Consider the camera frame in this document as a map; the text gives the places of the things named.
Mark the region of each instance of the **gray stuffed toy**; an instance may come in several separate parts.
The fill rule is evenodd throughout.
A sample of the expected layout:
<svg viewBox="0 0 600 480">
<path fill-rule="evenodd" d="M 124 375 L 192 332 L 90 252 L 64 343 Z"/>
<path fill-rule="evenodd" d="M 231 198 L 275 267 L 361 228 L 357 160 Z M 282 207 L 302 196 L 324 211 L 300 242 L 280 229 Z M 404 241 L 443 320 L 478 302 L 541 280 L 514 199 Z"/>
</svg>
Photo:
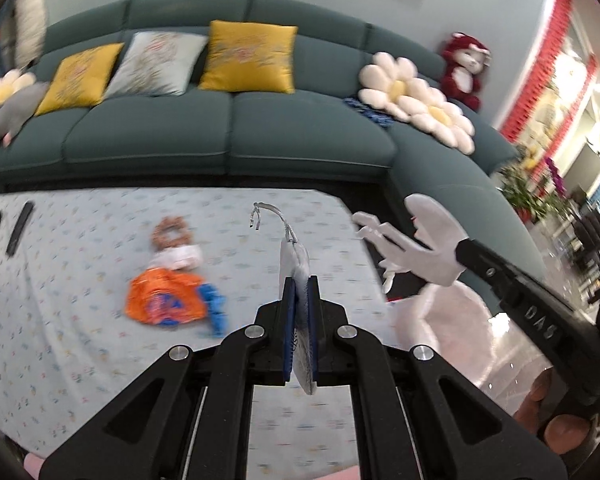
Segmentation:
<svg viewBox="0 0 600 480">
<path fill-rule="evenodd" d="M 0 106 L 0 141 L 7 147 L 44 99 L 49 83 L 34 83 L 9 97 Z"/>
</svg>

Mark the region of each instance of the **white pillow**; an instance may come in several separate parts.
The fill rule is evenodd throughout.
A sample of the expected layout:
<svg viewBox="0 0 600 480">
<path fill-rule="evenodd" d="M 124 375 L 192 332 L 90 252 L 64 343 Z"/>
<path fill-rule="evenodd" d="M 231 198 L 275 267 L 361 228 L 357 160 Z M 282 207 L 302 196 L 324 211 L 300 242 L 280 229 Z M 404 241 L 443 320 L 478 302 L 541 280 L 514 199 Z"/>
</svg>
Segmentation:
<svg viewBox="0 0 600 480">
<path fill-rule="evenodd" d="M 182 95 L 208 37 L 136 32 L 104 99 L 121 95 Z"/>
</svg>

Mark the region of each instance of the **sofa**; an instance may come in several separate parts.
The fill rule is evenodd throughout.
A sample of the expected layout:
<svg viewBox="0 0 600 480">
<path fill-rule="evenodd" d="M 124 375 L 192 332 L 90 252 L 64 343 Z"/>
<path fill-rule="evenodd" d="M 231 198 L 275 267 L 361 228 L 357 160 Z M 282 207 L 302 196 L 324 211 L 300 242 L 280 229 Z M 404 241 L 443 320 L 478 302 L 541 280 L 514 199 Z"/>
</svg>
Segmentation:
<svg viewBox="0 0 600 480">
<path fill-rule="evenodd" d="M 430 195 L 471 237 L 542 278 L 538 250 L 489 177 L 515 150 L 480 115 L 456 103 L 475 126 L 475 153 L 465 156 L 408 124 L 383 129 L 343 104 L 360 89 L 358 72 L 378 51 L 411 59 L 421 77 L 438 85 L 443 59 L 384 28 L 292 0 L 122 0 L 50 26 L 32 71 L 50 81 L 65 57 L 123 42 L 119 65 L 137 31 L 206 34 L 212 20 L 298 26 L 296 92 L 199 90 L 205 51 L 181 96 L 124 96 L 32 118 L 0 149 L 0 188 L 159 174 L 374 182 L 403 228 L 410 219 L 402 199 Z M 496 312 L 485 283 L 469 272 L 462 280 Z"/>
</svg>

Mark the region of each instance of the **human hand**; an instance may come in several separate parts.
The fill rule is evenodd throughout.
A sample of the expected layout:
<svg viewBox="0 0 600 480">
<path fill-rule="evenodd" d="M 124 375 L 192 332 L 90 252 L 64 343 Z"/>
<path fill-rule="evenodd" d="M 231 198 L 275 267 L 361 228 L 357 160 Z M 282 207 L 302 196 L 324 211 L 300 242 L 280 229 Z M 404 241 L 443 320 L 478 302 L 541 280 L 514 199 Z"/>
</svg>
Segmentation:
<svg viewBox="0 0 600 480">
<path fill-rule="evenodd" d="M 514 413 L 513 418 L 532 434 L 540 429 L 539 410 L 542 400 L 551 387 L 552 369 L 542 372 L 531 385 L 531 390 Z M 549 448 L 557 454 L 565 454 L 580 446 L 590 430 L 590 422 L 575 415 L 557 415 L 549 421 L 543 438 Z"/>
</svg>

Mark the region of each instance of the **blue toy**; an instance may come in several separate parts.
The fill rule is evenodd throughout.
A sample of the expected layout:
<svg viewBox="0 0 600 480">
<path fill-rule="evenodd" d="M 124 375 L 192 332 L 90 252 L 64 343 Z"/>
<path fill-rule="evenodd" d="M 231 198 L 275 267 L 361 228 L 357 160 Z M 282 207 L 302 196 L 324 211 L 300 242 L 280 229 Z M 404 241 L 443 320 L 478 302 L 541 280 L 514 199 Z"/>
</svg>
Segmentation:
<svg viewBox="0 0 600 480">
<path fill-rule="evenodd" d="M 224 296 L 210 283 L 203 283 L 198 287 L 198 293 L 206 303 L 207 315 L 211 321 L 214 337 L 226 335 L 226 315 L 222 311 Z"/>
</svg>

